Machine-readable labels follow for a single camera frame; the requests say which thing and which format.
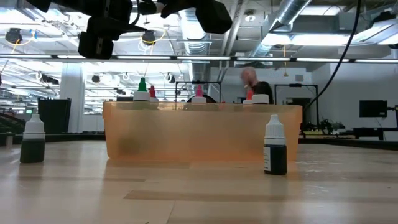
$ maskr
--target plastic bin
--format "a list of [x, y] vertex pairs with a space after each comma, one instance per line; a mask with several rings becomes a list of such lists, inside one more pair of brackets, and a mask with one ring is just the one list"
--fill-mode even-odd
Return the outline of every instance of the plastic bin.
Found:
[[284, 124], [288, 160], [297, 157], [302, 107], [104, 102], [110, 159], [125, 161], [262, 161], [270, 115]]

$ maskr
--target man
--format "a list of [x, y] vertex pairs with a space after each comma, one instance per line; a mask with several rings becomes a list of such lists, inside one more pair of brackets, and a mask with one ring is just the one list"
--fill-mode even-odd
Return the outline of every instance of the man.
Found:
[[256, 70], [253, 67], [244, 68], [241, 73], [241, 79], [244, 86], [251, 88], [254, 94], [267, 94], [269, 104], [274, 104], [271, 86], [267, 82], [257, 79]]

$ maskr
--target monitor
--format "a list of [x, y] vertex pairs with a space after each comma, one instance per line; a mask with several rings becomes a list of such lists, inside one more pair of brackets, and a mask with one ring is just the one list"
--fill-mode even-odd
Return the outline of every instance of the monitor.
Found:
[[360, 118], [385, 118], [387, 117], [387, 100], [360, 100]]

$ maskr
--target red bottle cap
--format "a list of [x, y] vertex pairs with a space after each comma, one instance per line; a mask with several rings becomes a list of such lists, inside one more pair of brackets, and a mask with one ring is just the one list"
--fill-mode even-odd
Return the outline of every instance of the red bottle cap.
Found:
[[201, 85], [198, 85], [198, 87], [197, 87], [197, 95], [196, 96], [203, 97], [203, 90], [201, 89]]
[[248, 93], [246, 95], [246, 99], [247, 100], [251, 100], [253, 98], [253, 90], [252, 89], [248, 89]]
[[156, 98], [156, 91], [155, 91], [155, 87], [154, 86], [150, 86], [150, 97]]

